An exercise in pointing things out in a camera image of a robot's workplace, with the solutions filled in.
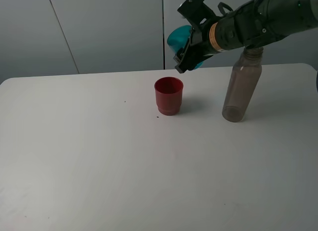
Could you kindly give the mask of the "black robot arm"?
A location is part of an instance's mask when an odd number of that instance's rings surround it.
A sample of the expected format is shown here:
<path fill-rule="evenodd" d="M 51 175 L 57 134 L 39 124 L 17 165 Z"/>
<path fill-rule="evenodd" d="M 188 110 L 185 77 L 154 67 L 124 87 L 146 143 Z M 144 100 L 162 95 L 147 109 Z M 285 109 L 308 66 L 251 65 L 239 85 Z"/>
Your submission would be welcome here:
<path fill-rule="evenodd" d="M 186 0 L 178 12 L 191 24 L 190 35 L 174 59 L 183 74 L 215 54 L 254 49 L 318 26 L 318 0 L 250 0 L 236 10 L 218 4 L 221 16 L 204 0 Z"/>

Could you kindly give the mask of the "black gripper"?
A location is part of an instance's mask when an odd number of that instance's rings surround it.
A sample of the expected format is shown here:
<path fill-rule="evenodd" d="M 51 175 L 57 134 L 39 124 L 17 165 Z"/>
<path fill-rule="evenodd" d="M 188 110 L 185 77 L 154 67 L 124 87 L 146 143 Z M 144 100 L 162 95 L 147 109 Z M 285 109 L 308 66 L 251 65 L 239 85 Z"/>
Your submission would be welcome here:
<path fill-rule="evenodd" d="M 179 73 L 198 68 L 214 54 L 248 46 L 248 10 L 237 9 L 217 16 L 204 0 L 186 0 L 177 11 L 198 33 L 198 47 L 187 47 L 175 66 Z"/>

